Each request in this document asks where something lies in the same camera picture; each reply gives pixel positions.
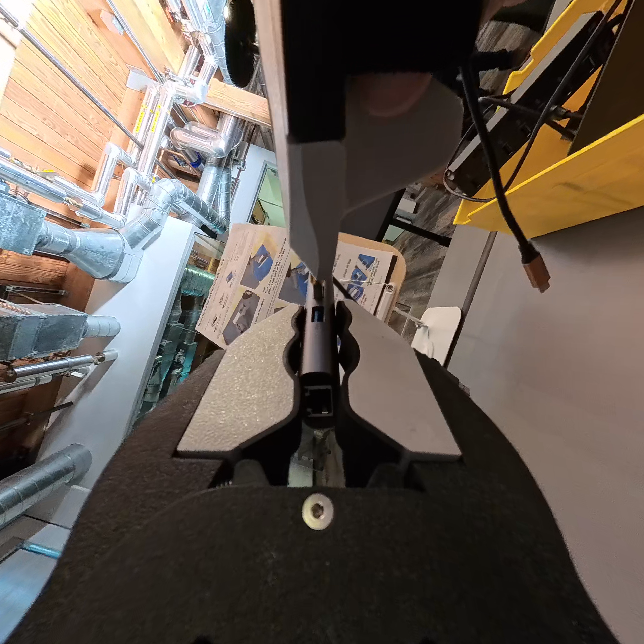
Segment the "black monitor stand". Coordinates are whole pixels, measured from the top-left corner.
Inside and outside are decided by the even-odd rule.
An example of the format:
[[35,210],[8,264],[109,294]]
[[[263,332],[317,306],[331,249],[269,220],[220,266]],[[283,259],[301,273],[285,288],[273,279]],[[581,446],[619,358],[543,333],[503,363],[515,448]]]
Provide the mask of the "black monitor stand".
[[452,241],[450,237],[417,227],[397,214],[398,207],[400,206],[404,193],[405,189],[401,189],[393,194],[391,204],[388,208],[386,216],[384,217],[381,227],[376,234],[375,240],[377,242],[384,243],[384,238],[390,227],[395,227],[404,232],[409,232],[415,236],[428,239],[431,242],[439,244],[440,246],[449,247]]

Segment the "slim grey usb hub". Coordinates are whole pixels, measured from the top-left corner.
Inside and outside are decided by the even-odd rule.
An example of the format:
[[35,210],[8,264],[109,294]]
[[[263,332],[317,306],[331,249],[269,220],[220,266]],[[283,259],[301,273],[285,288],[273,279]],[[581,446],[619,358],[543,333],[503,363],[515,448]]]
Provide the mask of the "slim grey usb hub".
[[334,329],[334,298],[323,281],[308,285],[300,360],[301,412],[314,430],[330,430],[335,423],[339,382]]

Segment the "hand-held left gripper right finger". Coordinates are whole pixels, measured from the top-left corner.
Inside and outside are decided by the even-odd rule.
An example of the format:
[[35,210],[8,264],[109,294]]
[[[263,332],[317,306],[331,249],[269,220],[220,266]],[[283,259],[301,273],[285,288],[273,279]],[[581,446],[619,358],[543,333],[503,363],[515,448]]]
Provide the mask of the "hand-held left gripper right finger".
[[342,378],[335,438],[346,486],[411,486],[462,453],[415,351],[356,302],[336,306]]

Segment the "printed instruction sheet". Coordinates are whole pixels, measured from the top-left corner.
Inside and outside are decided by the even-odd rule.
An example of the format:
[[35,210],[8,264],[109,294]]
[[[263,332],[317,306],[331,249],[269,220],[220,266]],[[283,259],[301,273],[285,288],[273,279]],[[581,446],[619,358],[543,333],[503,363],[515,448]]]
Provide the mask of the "printed instruction sheet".
[[[341,232],[334,261],[334,278],[373,315],[394,259],[380,243]],[[304,307],[309,280],[309,269],[289,246],[286,229],[236,223],[197,332],[227,348],[282,308]]]

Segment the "silver ventilation duct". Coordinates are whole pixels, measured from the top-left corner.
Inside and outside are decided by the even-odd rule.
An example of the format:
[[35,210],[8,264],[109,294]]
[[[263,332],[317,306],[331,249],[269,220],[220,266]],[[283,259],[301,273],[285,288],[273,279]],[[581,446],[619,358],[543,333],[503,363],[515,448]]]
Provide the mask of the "silver ventilation duct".
[[[67,259],[94,279],[129,283],[144,249],[163,231],[170,214],[223,234],[230,226],[230,168],[215,158],[204,168],[194,193],[179,180],[152,181],[132,163],[134,157],[114,144],[104,149],[92,191],[80,189],[57,173],[37,171],[1,150],[1,250],[35,251]],[[67,205],[108,228],[68,229],[46,219],[45,209],[10,188]]]

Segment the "person's right hand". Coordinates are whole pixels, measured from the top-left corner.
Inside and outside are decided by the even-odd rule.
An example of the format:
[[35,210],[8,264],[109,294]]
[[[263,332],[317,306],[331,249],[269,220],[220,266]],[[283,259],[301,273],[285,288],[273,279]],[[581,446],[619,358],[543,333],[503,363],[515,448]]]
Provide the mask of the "person's right hand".
[[373,117],[405,114],[423,96],[432,81],[429,73],[400,72],[358,76],[354,82],[360,103]]

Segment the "silver insulated pipes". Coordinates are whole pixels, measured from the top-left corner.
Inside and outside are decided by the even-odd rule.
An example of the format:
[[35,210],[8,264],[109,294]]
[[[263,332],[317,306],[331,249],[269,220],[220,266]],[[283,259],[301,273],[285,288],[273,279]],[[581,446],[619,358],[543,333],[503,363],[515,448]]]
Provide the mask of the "silver insulated pipes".
[[182,1],[181,5],[188,18],[188,34],[196,44],[191,44],[184,55],[179,75],[168,76],[161,85],[148,86],[133,133],[132,150],[108,144],[95,175],[91,193],[96,200],[94,215],[96,221],[111,228],[125,226],[137,189],[152,195],[153,189],[159,187],[164,191],[154,204],[160,204],[162,212],[188,217],[218,234],[229,229],[230,161],[242,140],[241,119],[223,114],[217,129],[189,123],[171,132],[175,147],[192,151],[202,159],[204,168],[196,194],[181,181],[151,181],[174,106],[204,103],[217,69],[221,69],[224,80],[232,80],[232,63],[225,48],[232,35],[230,1]]

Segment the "yellow plastic bin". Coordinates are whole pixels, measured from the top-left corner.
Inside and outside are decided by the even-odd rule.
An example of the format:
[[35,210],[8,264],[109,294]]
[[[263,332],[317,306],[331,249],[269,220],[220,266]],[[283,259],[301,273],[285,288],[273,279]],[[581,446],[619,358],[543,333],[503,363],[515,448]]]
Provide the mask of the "yellow plastic bin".
[[[608,18],[617,9],[625,19],[632,2],[572,1],[533,46],[525,67],[511,73],[503,93],[515,90],[582,14],[602,11]],[[604,65],[565,103],[581,108],[582,119]],[[528,142],[500,166],[511,211],[527,237],[643,205],[643,115],[568,155],[582,119],[569,141],[543,115]]]

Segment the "rectangular metal duct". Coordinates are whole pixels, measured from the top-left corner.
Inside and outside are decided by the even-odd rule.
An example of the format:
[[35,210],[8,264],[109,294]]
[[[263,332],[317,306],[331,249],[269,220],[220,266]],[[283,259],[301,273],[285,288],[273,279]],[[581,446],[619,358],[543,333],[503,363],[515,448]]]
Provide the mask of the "rectangular metal duct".
[[78,347],[89,337],[115,337],[117,318],[89,315],[61,305],[1,308],[1,361],[42,358]]

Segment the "white document stand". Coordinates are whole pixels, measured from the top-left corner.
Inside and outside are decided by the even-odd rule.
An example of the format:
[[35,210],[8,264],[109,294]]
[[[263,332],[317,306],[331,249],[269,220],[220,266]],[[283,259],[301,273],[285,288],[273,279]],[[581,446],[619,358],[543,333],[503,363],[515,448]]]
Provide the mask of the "white document stand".
[[463,318],[462,308],[431,304],[427,290],[403,285],[388,324],[414,350],[447,367]]

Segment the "wooden document board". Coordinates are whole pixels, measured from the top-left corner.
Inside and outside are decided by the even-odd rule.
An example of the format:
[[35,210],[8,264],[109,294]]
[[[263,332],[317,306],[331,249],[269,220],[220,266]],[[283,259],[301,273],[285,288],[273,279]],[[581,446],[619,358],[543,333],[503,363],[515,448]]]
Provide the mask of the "wooden document board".
[[388,324],[407,275],[407,266],[402,253],[395,246],[384,243],[380,243],[379,246],[383,250],[386,248],[387,251],[393,253],[394,257],[374,314],[378,319]]

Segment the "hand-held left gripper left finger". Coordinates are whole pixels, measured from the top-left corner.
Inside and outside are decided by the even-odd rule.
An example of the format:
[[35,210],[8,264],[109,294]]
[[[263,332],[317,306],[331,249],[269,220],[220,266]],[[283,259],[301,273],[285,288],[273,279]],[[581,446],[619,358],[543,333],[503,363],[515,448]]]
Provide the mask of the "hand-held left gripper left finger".
[[287,484],[302,438],[292,353],[303,308],[290,304],[255,324],[224,352],[177,446],[177,455],[260,463],[270,484]]

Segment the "long black usb hub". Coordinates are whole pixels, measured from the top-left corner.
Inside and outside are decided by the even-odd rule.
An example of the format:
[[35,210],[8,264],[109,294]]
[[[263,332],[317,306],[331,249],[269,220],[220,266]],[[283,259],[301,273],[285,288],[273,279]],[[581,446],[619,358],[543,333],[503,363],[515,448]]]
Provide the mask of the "long black usb hub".
[[[498,106],[487,121],[487,129],[497,162],[503,166],[526,144],[548,100],[561,84],[584,45],[591,38],[603,19],[603,12],[582,14],[563,36],[555,40],[536,67],[511,93],[508,102],[511,108]],[[592,47],[574,68],[567,84],[561,88],[556,99],[563,106],[608,58],[614,43],[612,28],[603,27]],[[446,170],[446,185],[474,197],[490,179],[484,150],[478,135],[474,136]]]

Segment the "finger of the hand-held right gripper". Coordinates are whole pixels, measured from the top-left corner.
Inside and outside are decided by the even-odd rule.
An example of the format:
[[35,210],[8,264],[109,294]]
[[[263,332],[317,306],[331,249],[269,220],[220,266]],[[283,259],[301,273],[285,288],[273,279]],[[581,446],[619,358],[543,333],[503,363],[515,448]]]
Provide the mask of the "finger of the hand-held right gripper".
[[400,190],[445,168],[461,137],[463,105],[433,79],[404,114],[368,113],[358,80],[346,101],[346,212],[342,232],[375,239]]
[[288,142],[288,238],[319,281],[332,278],[346,201],[346,155],[341,142]]

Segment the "black cable orange plugs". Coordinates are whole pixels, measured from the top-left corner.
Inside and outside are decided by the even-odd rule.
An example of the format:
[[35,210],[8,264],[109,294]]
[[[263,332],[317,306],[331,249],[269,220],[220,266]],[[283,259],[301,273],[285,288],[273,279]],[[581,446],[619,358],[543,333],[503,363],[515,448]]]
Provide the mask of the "black cable orange plugs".
[[[472,57],[468,57],[461,60],[461,63],[462,64],[459,66],[458,75],[460,76],[460,82],[463,88],[464,100],[468,105],[468,111],[470,112],[470,117],[473,123],[473,127],[475,128],[475,131],[479,136],[480,145],[484,152],[487,168],[490,173],[490,179],[493,184],[495,198],[498,203],[500,212],[502,214],[503,221],[507,225],[509,231],[511,232],[512,236],[514,237],[518,245],[522,267],[525,270],[525,273],[527,275],[527,278],[529,279],[531,286],[537,289],[539,292],[544,293],[550,286],[550,279],[551,279],[550,274],[548,272],[545,262],[543,261],[543,257],[541,253],[536,249],[533,242],[529,240],[529,238],[526,236],[526,234],[520,227],[515,215],[511,211],[511,207],[508,202],[508,198],[506,196],[507,189],[505,184],[502,181],[502,177],[500,173],[500,164],[498,161],[498,156],[494,148],[494,144],[491,138],[491,133],[487,129],[487,123],[484,119],[483,112],[480,107],[479,77],[475,73],[475,70],[473,68],[473,64],[472,64],[473,59]],[[400,72],[405,73],[405,72],[411,72],[411,71],[405,71],[405,72],[389,71],[385,73],[400,73]],[[363,73],[360,75],[352,74],[348,76],[347,81],[345,83],[346,92],[349,93],[350,91],[353,90],[358,96],[354,82],[358,76],[368,75],[368,74],[378,74],[378,73]],[[360,103],[359,96],[358,96],[358,103],[361,109],[363,110],[363,112],[365,112],[365,110],[363,109]],[[398,117],[402,117],[406,115],[408,112],[414,109],[414,106],[405,114]],[[398,117],[384,118],[384,119],[392,120]]]

